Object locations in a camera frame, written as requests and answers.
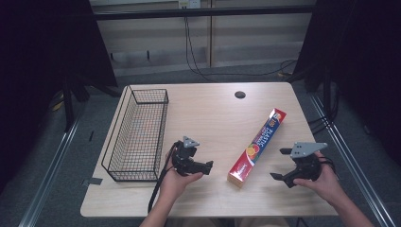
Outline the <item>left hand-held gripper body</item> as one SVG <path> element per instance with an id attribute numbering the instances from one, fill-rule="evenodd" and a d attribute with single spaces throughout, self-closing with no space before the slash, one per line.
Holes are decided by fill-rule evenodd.
<path id="1" fill-rule="evenodd" d="M 180 175 L 187 176 L 188 174 L 194 174 L 188 172 L 189 168 L 194 165 L 200 165 L 200 163 L 193 160 L 199 144 L 199 142 L 187 136 L 174 144 L 172 165 Z"/>

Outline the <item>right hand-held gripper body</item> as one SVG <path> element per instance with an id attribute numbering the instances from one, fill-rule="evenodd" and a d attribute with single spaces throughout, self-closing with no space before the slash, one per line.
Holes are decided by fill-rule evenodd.
<path id="1" fill-rule="evenodd" d="M 322 172 L 322 165 L 315 152 L 327 147 L 326 143 L 295 142 L 290 153 L 296 165 L 291 178 L 316 181 Z"/>

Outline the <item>red and blue wrap box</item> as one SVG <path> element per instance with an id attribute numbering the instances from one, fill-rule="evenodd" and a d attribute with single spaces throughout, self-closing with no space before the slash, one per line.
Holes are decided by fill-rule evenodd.
<path id="1" fill-rule="evenodd" d="M 279 129 L 287 114 L 274 108 L 268 120 L 259 130 L 251 143 L 243 150 L 239 158 L 228 172 L 227 181 L 241 188 L 257 163 L 260 155 Z"/>

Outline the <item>black wire basket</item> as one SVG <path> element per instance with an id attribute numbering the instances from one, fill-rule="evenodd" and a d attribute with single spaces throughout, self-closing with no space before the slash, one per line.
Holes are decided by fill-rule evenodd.
<path id="1" fill-rule="evenodd" d="M 168 103 L 166 89 L 124 89 L 101 161 L 115 182 L 158 180 Z"/>

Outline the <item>person's right hand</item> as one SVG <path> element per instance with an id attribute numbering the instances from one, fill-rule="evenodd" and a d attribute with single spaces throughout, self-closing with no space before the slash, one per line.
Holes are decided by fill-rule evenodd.
<path id="1" fill-rule="evenodd" d="M 347 195 L 343 191 L 334 170 L 329 164 L 322 164 L 322 172 L 316 181 L 295 179 L 296 185 L 313 190 L 330 205 L 336 206 L 346 201 Z"/>

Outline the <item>person's left hand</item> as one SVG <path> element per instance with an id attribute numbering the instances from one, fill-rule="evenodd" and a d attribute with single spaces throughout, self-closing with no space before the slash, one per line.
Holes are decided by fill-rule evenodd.
<path id="1" fill-rule="evenodd" d="M 189 184 L 199 180 L 203 176 L 202 173 L 190 174 L 188 176 L 180 175 L 173 167 L 170 159 L 168 159 L 165 171 L 166 175 L 161 184 L 159 201 L 174 202 L 181 196 Z"/>

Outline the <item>grey tape piece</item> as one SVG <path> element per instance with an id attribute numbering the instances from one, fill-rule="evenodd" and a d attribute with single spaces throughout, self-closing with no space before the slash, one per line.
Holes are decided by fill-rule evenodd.
<path id="1" fill-rule="evenodd" d="M 87 179 L 84 179 L 84 180 L 81 182 L 81 184 L 82 184 L 83 186 L 86 186 L 86 187 L 88 187 L 88 186 L 91 185 L 91 184 L 94 184 L 94 185 L 101 185 L 101 183 L 102 183 L 102 179 L 99 179 L 99 178 L 87 178 Z"/>

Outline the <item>black curtain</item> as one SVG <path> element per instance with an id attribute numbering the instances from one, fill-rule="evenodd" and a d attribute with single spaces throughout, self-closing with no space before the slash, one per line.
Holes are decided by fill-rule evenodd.
<path id="1" fill-rule="evenodd" d="M 401 165 L 401 0 L 316 0 L 294 74 L 337 83 Z"/>
<path id="2" fill-rule="evenodd" d="M 89 0 L 0 0 L 0 193 L 57 92 L 117 84 Z"/>

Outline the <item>black metal stand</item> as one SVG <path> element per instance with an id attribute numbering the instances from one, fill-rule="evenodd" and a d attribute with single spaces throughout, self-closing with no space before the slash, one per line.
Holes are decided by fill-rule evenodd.
<path id="1" fill-rule="evenodd" d="M 75 96 L 78 102 L 86 102 L 90 98 L 85 88 L 87 81 L 88 79 L 79 76 L 66 76 L 63 79 L 62 93 L 66 116 L 65 132 L 68 132 L 75 122 L 72 96 Z"/>

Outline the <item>black horizontal bar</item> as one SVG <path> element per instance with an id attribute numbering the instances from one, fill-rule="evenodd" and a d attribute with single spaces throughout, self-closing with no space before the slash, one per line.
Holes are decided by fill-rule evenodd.
<path id="1" fill-rule="evenodd" d="M 204 16 L 233 16 L 233 15 L 261 15 L 261 14 L 293 14 L 310 13 L 314 6 L 280 6 L 255 8 L 217 8 L 217 9 L 160 9 L 146 11 L 120 11 L 95 13 L 93 18 L 97 21 L 105 20 L 133 20 L 133 19 L 159 19 L 177 17 L 204 17 Z"/>

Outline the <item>metal floor rail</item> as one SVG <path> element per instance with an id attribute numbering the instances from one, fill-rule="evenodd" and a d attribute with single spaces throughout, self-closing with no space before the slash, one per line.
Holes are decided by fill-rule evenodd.
<path id="1" fill-rule="evenodd" d="M 75 114 L 77 116 L 73 120 L 72 126 L 69 128 L 69 130 L 63 134 L 61 142 L 50 163 L 50 166 L 47 169 L 44 178 L 35 193 L 35 196 L 26 209 L 18 227 L 35 227 L 38 218 L 44 208 L 47 197 L 50 194 L 51 188 L 58 176 L 58 172 L 61 169 L 64 157 L 75 137 L 80 119 L 82 118 L 85 109 L 86 104 L 78 105 L 78 109 L 75 111 Z"/>
<path id="2" fill-rule="evenodd" d="M 349 171 L 351 172 L 359 190 L 361 191 L 365 200 L 369 204 L 369 207 L 373 211 L 376 219 L 378 220 L 379 225 L 381 227 L 396 227 L 394 219 L 391 217 L 391 214 L 389 213 L 389 210 L 387 209 L 385 203 L 382 199 L 379 198 L 368 178 L 362 171 L 360 165 L 358 164 L 356 158 L 352 153 L 352 150 L 350 150 L 350 148 L 344 141 L 340 131 L 338 130 L 338 127 L 335 123 L 330 123 L 325 118 L 325 113 L 323 112 L 323 102 L 315 94 L 310 95 L 310 99 L 318 115 L 323 119 L 324 128 L 328 131 L 331 139 L 336 145 L 340 156 L 342 157 Z"/>

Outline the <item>white wall outlet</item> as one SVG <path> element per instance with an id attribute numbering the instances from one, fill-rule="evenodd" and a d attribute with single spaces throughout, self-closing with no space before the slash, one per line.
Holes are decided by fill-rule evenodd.
<path id="1" fill-rule="evenodd" d="M 180 9 L 199 9 L 201 0 L 178 0 Z"/>

